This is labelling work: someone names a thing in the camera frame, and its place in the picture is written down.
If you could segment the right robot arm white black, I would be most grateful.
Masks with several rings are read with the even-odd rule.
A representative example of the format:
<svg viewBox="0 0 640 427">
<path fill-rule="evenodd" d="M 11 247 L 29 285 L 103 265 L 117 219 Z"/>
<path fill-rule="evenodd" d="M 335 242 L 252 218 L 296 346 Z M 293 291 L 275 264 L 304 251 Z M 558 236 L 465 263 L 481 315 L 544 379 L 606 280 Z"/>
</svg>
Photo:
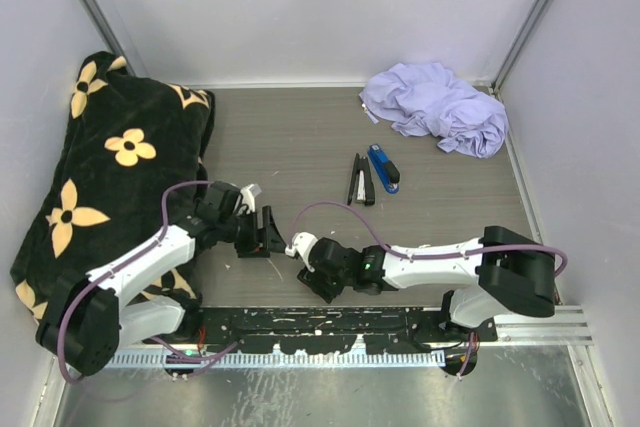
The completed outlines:
<svg viewBox="0 0 640 427">
<path fill-rule="evenodd" d="M 549 318 L 555 313 L 559 251 L 500 226 L 457 244 L 376 244 L 362 250 L 300 232 L 285 253 L 302 261 L 299 280 L 327 303 L 345 288 L 375 296 L 420 285 L 447 287 L 438 326 L 452 341 L 497 315 Z"/>
</svg>

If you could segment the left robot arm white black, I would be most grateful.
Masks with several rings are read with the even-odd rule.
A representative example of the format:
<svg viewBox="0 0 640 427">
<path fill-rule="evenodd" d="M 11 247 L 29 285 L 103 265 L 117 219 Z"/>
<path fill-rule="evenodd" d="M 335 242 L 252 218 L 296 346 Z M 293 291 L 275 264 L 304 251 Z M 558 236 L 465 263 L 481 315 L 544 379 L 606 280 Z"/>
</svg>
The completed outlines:
<svg viewBox="0 0 640 427">
<path fill-rule="evenodd" d="M 86 273 L 68 270 L 58 278 L 36 341 L 56 355 L 68 382 L 98 373 L 121 347 L 157 335 L 168 334 L 178 343 L 197 337 L 200 319 L 184 302 L 166 295 L 134 301 L 172 269 L 219 242 L 233 245 L 240 258 L 284 252 L 271 207 L 257 205 L 259 185 L 203 185 L 204 197 L 175 223 L 169 221 L 173 190 L 168 188 L 161 197 L 162 224 L 153 236 L 104 266 Z"/>
</svg>

